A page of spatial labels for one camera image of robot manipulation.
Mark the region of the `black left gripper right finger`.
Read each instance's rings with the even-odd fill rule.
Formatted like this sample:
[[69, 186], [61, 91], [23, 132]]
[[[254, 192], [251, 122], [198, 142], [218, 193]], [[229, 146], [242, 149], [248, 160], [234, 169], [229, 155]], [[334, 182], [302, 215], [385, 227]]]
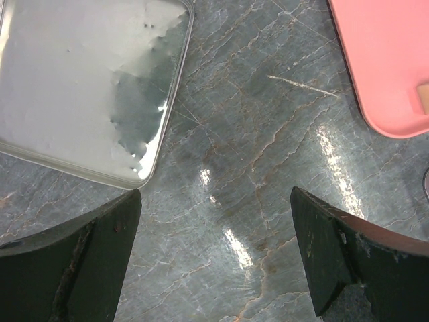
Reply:
[[316, 315], [362, 284], [378, 321], [428, 320], [428, 242], [342, 211], [295, 186], [294, 229]]

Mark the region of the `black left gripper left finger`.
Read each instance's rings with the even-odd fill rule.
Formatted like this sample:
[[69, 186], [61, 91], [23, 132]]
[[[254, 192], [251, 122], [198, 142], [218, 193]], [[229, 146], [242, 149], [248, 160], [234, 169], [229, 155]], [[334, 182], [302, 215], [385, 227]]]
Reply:
[[1, 320], [113, 321], [140, 215], [135, 189], [1, 245]]

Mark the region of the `silver tin lid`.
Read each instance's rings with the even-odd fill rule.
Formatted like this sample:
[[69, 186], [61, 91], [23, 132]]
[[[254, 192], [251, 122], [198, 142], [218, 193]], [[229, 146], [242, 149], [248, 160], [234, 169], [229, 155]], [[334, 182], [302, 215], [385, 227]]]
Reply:
[[136, 189], [178, 90], [191, 1], [2, 1], [1, 152]]

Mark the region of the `pink chocolate tray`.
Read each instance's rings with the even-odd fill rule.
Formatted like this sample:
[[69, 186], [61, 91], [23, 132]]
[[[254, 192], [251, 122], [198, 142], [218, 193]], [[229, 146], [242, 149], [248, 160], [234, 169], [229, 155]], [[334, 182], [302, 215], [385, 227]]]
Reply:
[[366, 123], [390, 138], [428, 132], [427, 1], [329, 1]]

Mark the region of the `pink square chocolate tin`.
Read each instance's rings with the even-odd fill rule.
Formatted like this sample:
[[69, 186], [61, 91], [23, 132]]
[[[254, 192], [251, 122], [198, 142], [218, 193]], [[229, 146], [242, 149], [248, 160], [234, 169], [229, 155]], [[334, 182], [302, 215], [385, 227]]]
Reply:
[[426, 195], [426, 198], [429, 201], [429, 168], [424, 173], [422, 184], [423, 184], [424, 194]]

